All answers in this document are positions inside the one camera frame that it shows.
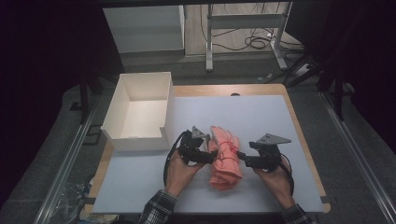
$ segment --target white board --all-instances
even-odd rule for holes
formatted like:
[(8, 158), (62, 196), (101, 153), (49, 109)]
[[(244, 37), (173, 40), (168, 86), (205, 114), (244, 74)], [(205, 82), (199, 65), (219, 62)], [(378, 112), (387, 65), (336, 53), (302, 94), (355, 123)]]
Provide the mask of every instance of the white board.
[[(174, 141), (195, 125), (204, 133), (217, 125), (239, 137), (240, 150), (258, 156), (248, 146), (266, 133), (289, 138), (278, 145), (291, 162), (295, 181), (294, 199), (306, 212), (323, 212), (315, 180), (306, 162), (289, 110), (281, 95), (177, 97), (175, 99)], [(146, 202), (163, 189), (163, 166), (168, 151), (117, 152), (108, 165), (103, 185), (93, 207), (94, 213), (141, 213)], [(210, 165), (200, 170), (179, 195), (176, 213), (228, 214), (280, 211), (280, 206), (259, 177), (240, 166), (244, 178), (226, 191), (212, 189), (208, 182)]]

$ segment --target pink cloth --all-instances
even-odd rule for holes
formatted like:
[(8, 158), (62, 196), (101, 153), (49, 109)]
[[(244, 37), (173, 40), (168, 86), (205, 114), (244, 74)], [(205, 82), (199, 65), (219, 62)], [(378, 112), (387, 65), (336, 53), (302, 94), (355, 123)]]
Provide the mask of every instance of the pink cloth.
[(239, 139), (220, 127), (211, 126), (210, 130), (212, 140), (209, 142), (209, 151), (218, 150), (219, 153), (212, 164), (209, 184), (218, 190), (232, 189), (242, 179), (239, 159), (236, 156)]

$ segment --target hand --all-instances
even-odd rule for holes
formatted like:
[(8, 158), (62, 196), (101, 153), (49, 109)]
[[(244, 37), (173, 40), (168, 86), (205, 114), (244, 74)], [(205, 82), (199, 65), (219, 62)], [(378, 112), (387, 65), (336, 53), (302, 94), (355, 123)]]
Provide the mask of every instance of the hand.
[(188, 166), (181, 159), (178, 151), (176, 150), (172, 155), (172, 158), (168, 167), (168, 174), (166, 178), (165, 191), (178, 197), (180, 192), (189, 185), (192, 178), (195, 176), (198, 170), (205, 165), (202, 163), (196, 163), (193, 166)]
[[(282, 157), (282, 163), (290, 171), (290, 166)], [(290, 208), (295, 205), (294, 199), (290, 195), (290, 184), (287, 175), (282, 168), (277, 167), (273, 172), (267, 173), (262, 169), (253, 169), (264, 185), (274, 194), (280, 206), (283, 209)]]

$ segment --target gray floor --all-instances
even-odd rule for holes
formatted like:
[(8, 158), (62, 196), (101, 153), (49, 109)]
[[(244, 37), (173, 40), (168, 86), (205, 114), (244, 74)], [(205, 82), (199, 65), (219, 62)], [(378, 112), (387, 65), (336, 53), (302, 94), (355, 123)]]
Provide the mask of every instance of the gray floor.
[[(165, 52), (163, 55), (128, 54), (122, 55), (122, 60), (126, 72), (171, 71), (174, 85), (264, 83), (269, 81), (266, 76), (270, 73), (280, 76), (271, 80), (271, 83), (283, 81), (282, 71), (278, 69), (274, 56), (267, 53), (216, 55), (213, 73), (205, 72), (205, 58), (183, 57), (172, 52)], [(330, 213), (312, 217), (320, 223), (387, 223), (316, 91), (317, 79), (318, 77), (312, 77), (299, 86), (288, 89), (332, 206)], [(100, 97), (92, 125), (103, 122), (115, 87), (110, 81), (101, 81), (105, 92)], [(35, 219), (64, 154), (78, 130), (80, 114), (69, 110), (71, 104), (78, 101), (78, 97), (78, 88), (64, 94), (63, 108), (58, 119), (35, 161), (2, 207), (0, 223), (32, 223)], [(395, 201), (396, 176), (392, 172), (396, 168), (395, 155), (347, 97), (344, 99), (344, 115), (348, 128), (377, 178)], [(82, 146), (68, 182), (82, 184), (89, 175), (94, 174), (106, 138), (101, 136), (97, 144), (94, 142), (94, 136), (85, 138), (87, 144)], [(229, 223), (249, 223), (248, 217), (244, 217), (241, 222), (236, 222), (237, 219), (234, 218)]]

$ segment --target floor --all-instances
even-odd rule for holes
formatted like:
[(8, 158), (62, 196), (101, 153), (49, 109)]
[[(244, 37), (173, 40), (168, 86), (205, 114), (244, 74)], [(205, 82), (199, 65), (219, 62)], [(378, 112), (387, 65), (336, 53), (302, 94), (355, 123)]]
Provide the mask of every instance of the floor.
[[(221, 9), (224, 9), (224, 5), (216, 8), (216, 10)], [(226, 9), (229, 12), (233, 10), (228, 6)], [(195, 30), (195, 36), (201, 36), (199, 31), (199, 29)], [(233, 48), (239, 47), (232, 43), (220, 41), (217, 43), (230, 44)], [(260, 52), (235, 54), (218, 51), (219, 53), (214, 57), (213, 73), (205, 71), (205, 57), (200, 56), (205, 53), (202, 48), (192, 49), (190, 54), (194, 56), (187, 57), (179, 52), (156, 52), (123, 54), (121, 58), (125, 71), (128, 73), (172, 72), (174, 85), (282, 83), (285, 78), (273, 54), (266, 52), (268, 51), (266, 49)], [(287, 63), (292, 64), (298, 56), (298, 54), (291, 55)], [(292, 105), (332, 207), (328, 214), (310, 216), (319, 223), (388, 223), (316, 90), (315, 84), (318, 76), (294, 88), (288, 88)], [(97, 125), (102, 124), (115, 88), (114, 80), (101, 79), (101, 82), (105, 90), (100, 96), (99, 106), (92, 119), (92, 133), (97, 131), (95, 130)], [(3, 205), (0, 223), (23, 224), (33, 223), (35, 220), (52, 180), (78, 131), (80, 114), (78, 111), (70, 110), (71, 105), (78, 100), (78, 87), (64, 94), (63, 108), (35, 161)], [(361, 153), (389, 197), (395, 202), (395, 154), (356, 111), (348, 97), (344, 98), (343, 112), (345, 124), (361, 148)], [(105, 142), (106, 138), (103, 135), (99, 135), (97, 139), (92, 135), (84, 138), (85, 144), (79, 149), (76, 162), (67, 178), (68, 183), (75, 186), (83, 185), (94, 174)], [(60, 217), (56, 216), (55, 214), (50, 223), (62, 223), (63, 220), (57, 219)], [(134, 220), (133, 217), (122, 218)], [(264, 216), (175, 217), (173, 223), (180, 223), (186, 219), (188, 221), (184, 223), (276, 223), (277, 218)]]

